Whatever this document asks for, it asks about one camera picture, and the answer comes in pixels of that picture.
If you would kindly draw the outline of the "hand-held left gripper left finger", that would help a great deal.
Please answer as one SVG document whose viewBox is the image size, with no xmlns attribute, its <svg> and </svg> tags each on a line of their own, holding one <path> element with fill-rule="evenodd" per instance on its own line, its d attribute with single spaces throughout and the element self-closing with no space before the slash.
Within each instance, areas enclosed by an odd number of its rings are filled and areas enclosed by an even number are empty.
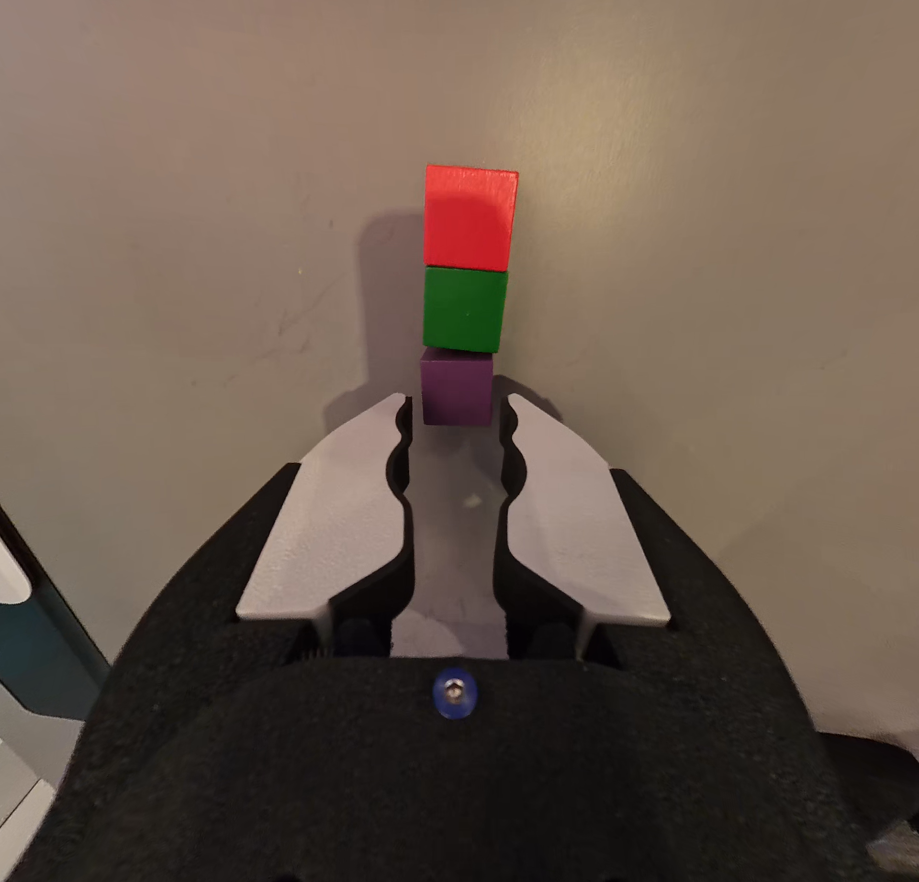
<svg viewBox="0 0 919 882">
<path fill-rule="evenodd" d="M 391 394 L 299 463 L 235 609 L 241 620 L 391 623 L 415 589 L 412 399 Z"/>
</svg>

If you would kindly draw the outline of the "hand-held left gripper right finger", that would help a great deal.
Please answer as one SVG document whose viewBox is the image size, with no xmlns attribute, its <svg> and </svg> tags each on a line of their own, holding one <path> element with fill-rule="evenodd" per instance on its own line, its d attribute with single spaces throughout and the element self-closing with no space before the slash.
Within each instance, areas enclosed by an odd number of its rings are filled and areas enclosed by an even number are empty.
<svg viewBox="0 0 919 882">
<path fill-rule="evenodd" d="M 520 394 L 502 402 L 505 498 L 494 596 L 528 627 L 664 627 L 671 620 L 603 457 Z"/>
</svg>

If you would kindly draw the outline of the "purple wooden cube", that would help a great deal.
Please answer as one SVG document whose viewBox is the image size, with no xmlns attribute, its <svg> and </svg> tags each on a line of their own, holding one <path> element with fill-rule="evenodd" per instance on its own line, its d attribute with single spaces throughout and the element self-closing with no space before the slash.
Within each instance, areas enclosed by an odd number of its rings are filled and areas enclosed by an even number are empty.
<svg viewBox="0 0 919 882">
<path fill-rule="evenodd" d="M 429 346 L 420 359 L 420 377 L 425 425 L 491 424 L 492 354 Z"/>
</svg>

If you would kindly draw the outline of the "green wooden cube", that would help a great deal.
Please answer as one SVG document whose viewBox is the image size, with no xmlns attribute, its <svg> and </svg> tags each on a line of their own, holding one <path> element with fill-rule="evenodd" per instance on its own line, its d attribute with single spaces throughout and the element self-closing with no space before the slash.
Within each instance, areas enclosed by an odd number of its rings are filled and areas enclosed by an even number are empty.
<svg viewBox="0 0 919 882">
<path fill-rule="evenodd" d="M 508 272 L 426 267 L 423 345 L 496 354 L 508 280 Z"/>
</svg>

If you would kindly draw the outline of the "red wooden cube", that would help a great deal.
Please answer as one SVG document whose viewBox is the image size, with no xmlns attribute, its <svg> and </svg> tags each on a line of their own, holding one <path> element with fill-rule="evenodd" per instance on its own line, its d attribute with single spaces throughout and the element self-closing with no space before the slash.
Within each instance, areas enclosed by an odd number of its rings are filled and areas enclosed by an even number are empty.
<svg viewBox="0 0 919 882">
<path fill-rule="evenodd" d="M 428 164 L 424 264 L 506 272 L 518 183 L 515 171 Z"/>
</svg>

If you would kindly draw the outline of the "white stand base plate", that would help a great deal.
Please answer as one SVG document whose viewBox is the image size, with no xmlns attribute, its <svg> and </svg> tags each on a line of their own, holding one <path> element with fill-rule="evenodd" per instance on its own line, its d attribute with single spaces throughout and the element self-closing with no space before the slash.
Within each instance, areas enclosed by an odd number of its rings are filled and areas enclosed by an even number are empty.
<svg viewBox="0 0 919 882">
<path fill-rule="evenodd" d="M 29 600 L 32 585 L 4 540 L 0 544 L 1 598 L 4 605 L 19 605 Z"/>
</svg>

